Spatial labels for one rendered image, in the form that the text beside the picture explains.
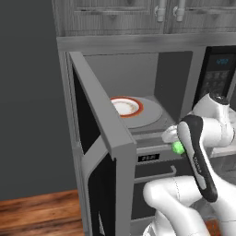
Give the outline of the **grey microwave oven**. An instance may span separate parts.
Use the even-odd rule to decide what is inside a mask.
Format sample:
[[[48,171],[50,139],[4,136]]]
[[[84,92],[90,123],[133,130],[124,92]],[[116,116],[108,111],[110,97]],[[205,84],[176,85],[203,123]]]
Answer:
[[[176,122],[211,89],[227,95],[236,112],[236,33],[59,37],[57,45],[77,158],[83,150],[71,52],[82,53],[108,97],[147,99],[161,106],[157,121],[131,129],[142,148],[155,144],[155,133]]]

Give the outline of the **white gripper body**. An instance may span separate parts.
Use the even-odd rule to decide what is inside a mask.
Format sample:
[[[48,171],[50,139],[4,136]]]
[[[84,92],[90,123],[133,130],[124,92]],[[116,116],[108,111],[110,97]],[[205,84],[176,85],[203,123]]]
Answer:
[[[174,143],[179,140],[177,135],[177,126],[172,125],[167,128],[161,135],[162,141],[164,143]]]

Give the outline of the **grey microwave turntable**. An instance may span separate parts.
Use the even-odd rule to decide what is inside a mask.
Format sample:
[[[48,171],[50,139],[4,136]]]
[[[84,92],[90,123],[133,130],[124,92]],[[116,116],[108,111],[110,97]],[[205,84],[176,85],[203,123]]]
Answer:
[[[162,108],[153,100],[135,97],[143,104],[143,111],[134,117],[123,118],[128,128],[138,128],[155,123],[162,115]]]

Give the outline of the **orange rimmed white plate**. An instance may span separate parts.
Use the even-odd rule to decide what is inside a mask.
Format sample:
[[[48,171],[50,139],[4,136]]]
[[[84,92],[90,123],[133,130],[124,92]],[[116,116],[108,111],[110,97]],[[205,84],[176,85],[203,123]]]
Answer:
[[[111,103],[122,118],[138,116],[144,110],[143,103],[131,97],[113,97]]]

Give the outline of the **grey microwave door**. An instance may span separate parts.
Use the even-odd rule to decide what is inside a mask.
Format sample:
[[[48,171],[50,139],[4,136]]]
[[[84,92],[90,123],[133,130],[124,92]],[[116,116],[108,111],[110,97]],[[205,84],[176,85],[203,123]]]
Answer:
[[[77,184],[86,236],[130,236],[136,142],[80,52],[69,54]]]

